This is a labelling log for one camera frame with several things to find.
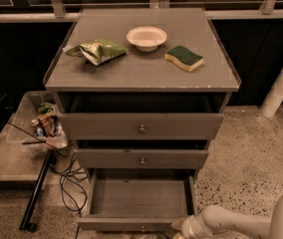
bowl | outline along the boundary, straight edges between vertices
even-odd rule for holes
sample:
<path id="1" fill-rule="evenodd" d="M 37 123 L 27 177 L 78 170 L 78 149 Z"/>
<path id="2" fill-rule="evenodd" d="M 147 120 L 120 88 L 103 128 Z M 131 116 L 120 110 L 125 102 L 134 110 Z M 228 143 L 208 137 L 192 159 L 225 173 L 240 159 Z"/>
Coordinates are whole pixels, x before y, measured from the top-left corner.
<path id="1" fill-rule="evenodd" d="M 138 27 L 131 29 L 127 38 L 140 51 L 151 52 L 165 42 L 167 35 L 162 29 L 156 27 Z"/>

floor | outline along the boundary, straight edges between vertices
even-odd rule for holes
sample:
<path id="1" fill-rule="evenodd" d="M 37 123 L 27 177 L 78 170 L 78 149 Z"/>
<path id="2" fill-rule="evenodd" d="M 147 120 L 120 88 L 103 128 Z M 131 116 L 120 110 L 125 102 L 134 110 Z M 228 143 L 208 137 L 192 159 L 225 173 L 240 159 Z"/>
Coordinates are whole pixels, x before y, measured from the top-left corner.
<path id="1" fill-rule="evenodd" d="M 7 125 L 0 134 L 0 180 L 36 179 L 44 155 L 32 154 L 6 142 Z M 264 117 L 258 107 L 228 107 L 210 155 L 194 183 L 197 207 L 218 204 L 244 214 L 271 216 L 283 194 L 283 107 L 274 118 Z M 69 158 L 59 157 L 64 169 Z M 31 192 L 0 191 L 0 238 L 76 238 L 76 212 L 62 201 L 60 176 L 49 171 L 32 222 L 35 232 L 19 230 Z M 89 187 L 88 182 L 81 182 Z M 84 194 L 67 185 L 81 204 Z M 172 238 L 173 234 L 99 233 L 79 230 L 78 238 Z M 247 239 L 233 234 L 229 239 Z"/>

sponge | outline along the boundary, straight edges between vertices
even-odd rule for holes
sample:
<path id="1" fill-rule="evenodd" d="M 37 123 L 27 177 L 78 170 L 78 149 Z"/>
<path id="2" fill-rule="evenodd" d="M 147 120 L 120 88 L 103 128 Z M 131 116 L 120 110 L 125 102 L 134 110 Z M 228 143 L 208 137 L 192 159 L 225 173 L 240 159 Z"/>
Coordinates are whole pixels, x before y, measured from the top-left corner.
<path id="1" fill-rule="evenodd" d="M 203 57 L 197 55 L 183 46 L 176 46 L 169 50 L 164 58 L 172 61 L 179 68 L 191 72 L 195 68 L 203 64 Z"/>

plastic bin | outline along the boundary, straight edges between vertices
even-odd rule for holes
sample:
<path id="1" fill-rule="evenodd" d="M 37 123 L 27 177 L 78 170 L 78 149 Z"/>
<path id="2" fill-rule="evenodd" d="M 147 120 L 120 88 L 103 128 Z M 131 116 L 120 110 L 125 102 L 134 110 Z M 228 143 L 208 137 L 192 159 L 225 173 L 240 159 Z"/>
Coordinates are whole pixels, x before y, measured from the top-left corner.
<path id="1" fill-rule="evenodd" d="M 63 131 L 61 135 L 55 137 L 38 137 L 39 139 L 44 139 L 47 144 L 24 144 L 30 141 L 37 141 L 36 138 L 32 137 L 26 132 L 34 134 L 34 128 L 31 126 L 31 120 L 35 119 L 38 116 L 37 110 L 42 102 L 54 104 L 55 101 L 52 93 L 28 92 L 23 96 L 22 101 L 18 107 L 17 112 L 14 114 L 11 123 L 24 131 L 10 125 L 8 129 L 8 134 L 6 136 L 7 143 L 17 144 L 19 146 L 19 149 L 24 152 L 30 152 L 32 154 L 38 154 L 39 152 L 47 152 L 50 149 L 63 148 L 68 145 L 68 140 Z"/>

drawer handle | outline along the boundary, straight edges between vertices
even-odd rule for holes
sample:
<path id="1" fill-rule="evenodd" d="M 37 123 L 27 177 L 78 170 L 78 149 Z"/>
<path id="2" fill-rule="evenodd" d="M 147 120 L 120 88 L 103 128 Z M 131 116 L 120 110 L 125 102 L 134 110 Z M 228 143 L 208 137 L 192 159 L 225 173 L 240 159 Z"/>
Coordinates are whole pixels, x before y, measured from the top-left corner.
<path id="1" fill-rule="evenodd" d="M 140 164 L 141 164 L 141 165 L 145 165 L 145 160 L 144 160 L 143 157 L 141 158 Z"/>
<path id="2" fill-rule="evenodd" d="M 145 133 L 145 127 L 143 126 L 143 124 L 140 125 L 139 132 Z"/>

